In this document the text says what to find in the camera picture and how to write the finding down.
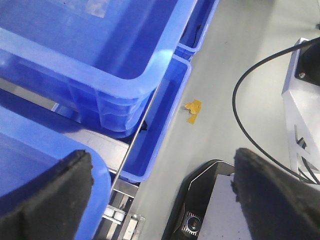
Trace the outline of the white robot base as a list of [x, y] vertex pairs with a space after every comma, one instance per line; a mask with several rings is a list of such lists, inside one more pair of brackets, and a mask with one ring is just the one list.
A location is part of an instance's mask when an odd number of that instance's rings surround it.
[[282, 99], [290, 169], [320, 183], [320, 45], [293, 51]]

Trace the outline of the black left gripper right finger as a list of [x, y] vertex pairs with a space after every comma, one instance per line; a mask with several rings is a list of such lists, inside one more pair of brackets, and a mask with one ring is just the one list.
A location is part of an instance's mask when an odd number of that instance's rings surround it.
[[253, 240], [318, 240], [320, 189], [247, 148], [234, 155], [232, 182]]

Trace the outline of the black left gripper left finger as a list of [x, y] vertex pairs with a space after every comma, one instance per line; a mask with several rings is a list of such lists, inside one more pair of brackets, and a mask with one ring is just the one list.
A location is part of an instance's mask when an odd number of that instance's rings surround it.
[[0, 198], [2, 240], [74, 240], [92, 193], [92, 156], [75, 150]]

